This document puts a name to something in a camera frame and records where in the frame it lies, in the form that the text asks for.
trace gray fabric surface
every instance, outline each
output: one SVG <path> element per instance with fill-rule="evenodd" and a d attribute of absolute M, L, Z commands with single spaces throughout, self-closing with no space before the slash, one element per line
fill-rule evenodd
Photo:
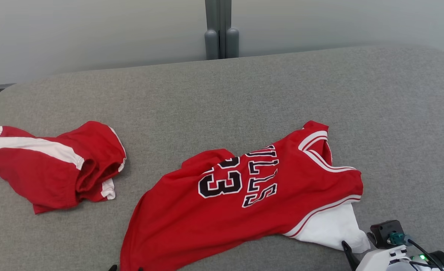
<path fill-rule="evenodd" d="M 442 52 L 360 47 L 100 70 L 0 93 L 0 125 L 56 136 L 88 120 L 113 127 L 127 150 L 116 199 L 36 216 L 0 179 L 0 271 L 108 270 L 136 203 L 163 174 L 207 149 L 252 151 L 308 120 L 330 126 L 334 165 L 363 172 L 361 229 L 398 219 L 444 251 Z M 350 269 L 342 252 L 271 236 L 183 270 Z"/>

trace red fabric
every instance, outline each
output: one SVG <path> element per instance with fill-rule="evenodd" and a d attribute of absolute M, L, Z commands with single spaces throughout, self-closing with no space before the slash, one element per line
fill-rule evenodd
<path fill-rule="evenodd" d="M 232 158 L 225 149 L 205 151 L 182 163 L 179 170 L 164 175 L 143 195 L 133 212 L 122 245 L 121 270 L 178 269 L 249 240 L 287 233 L 311 211 L 351 195 L 362 195 L 359 171 L 330 172 L 298 149 L 306 137 L 327 129 L 320 123 L 308 122 L 304 129 L 239 158 Z M 308 149 L 332 164 L 324 140 Z M 276 157 L 256 156 L 271 151 L 276 152 Z M 251 174 L 251 162 L 275 160 L 277 164 L 259 165 L 255 168 L 258 173 Z M 238 165 L 229 167 L 236 161 Z M 215 181 L 208 182 L 209 189 L 216 189 L 217 184 L 218 188 L 226 185 L 235 189 L 237 172 L 241 177 L 239 192 L 203 196 L 209 195 L 201 185 L 210 175 Z M 256 183 L 258 191 L 248 191 L 251 178 L 274 174 L 272 179 Z M 252 194 L 261 200 L 244 207 Z"/>
<path fill-rule="evenodd" d="M 21 129 L 3 126 L 0 140 L 8 137 L 58 142 L 84 159 L 79 170 L 73 163 L 40 151 L 0 148 L 0 177 L 33 203 L 36 214 L 72 208 L 83 199 L 106 201 L 101 195 L 102 183 L 119 173 L 118 168 L 126 158 L 118 137 L 99 122 L 86 122 L 58 137 L 35 137 Z"/>

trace white panel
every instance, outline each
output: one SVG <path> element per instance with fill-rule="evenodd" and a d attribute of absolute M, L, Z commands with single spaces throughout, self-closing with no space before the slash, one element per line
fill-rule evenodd
<path fill-rule="evenodd" d="M 0 0 L 0 84 L 205 59 L 200 0 Z"/>
<path fill-rule="evenodd" d="M 412 43 L 444 51 L 444 0 L 232 0 L 240 56 Z"/>

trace white cabinet door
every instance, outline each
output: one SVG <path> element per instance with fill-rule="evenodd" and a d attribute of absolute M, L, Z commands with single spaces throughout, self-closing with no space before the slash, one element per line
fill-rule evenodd
<path fill-rule="evenodd" d="M 239 56 L 376 43 L 444 51 L 444 0 L 232 0 Z"/>
<path fill-rule="evenodd" d="M 199 0 L 0 0 L 0 84 L 205 59 Z"/>

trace jersey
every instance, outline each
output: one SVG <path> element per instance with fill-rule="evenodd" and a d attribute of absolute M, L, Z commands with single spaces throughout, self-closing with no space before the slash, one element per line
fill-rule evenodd
<path fill-rule="evenodd" d="M 363 193 L 361 173 L 332 166 L 327 129 L 308 122 L 238 157 L 205 151 L 164 175 L 133 212 L 121 270 L 174 270 L 273 234 L 368 249 L 350 204 Z"/>
<path fill-rule="evenodd" d="M 83 199 L 114 199 L 112 177 L 126 157 L 115 131 L 99 122 L 58 137 L 0 126 L 0 177 L 33 204 L 35 214 L 72 208 Z"/>

